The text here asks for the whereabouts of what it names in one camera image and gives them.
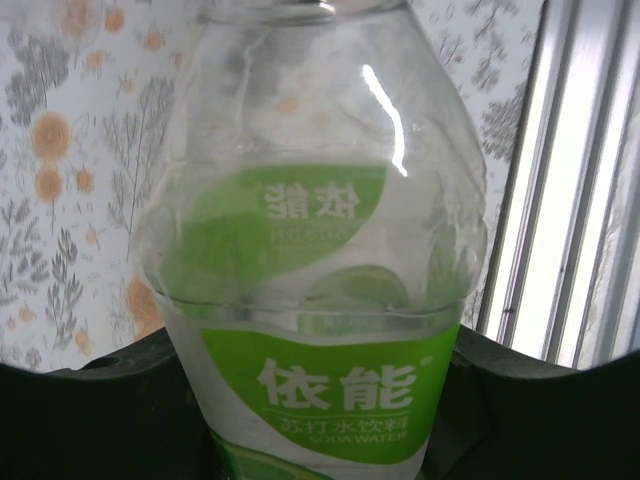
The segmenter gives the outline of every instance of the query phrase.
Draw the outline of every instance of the soda water bottle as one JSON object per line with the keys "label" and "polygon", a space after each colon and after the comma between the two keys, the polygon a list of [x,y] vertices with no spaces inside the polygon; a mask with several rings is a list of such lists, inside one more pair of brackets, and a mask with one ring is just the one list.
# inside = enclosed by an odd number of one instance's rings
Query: soda water bottle
{"label": "soda water bottle", "polygon": [[139,268],[228,478],[414,480],[486,248],[485,170],[403,0],[194,23]]}

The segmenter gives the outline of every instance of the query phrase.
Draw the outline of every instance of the floral wallpaper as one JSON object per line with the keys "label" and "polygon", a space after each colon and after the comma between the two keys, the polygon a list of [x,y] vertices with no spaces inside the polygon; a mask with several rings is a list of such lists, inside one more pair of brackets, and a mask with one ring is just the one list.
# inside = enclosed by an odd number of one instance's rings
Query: floral wallpaper
{"label": "floral wallpaper", "polygon": [[[0,23],[0,362],[40,372],[162,326],[129,242],[197,2],[58,1],[51,21],[70,49]],[[477,125],[494,230],[541,0],[413,6]]]}

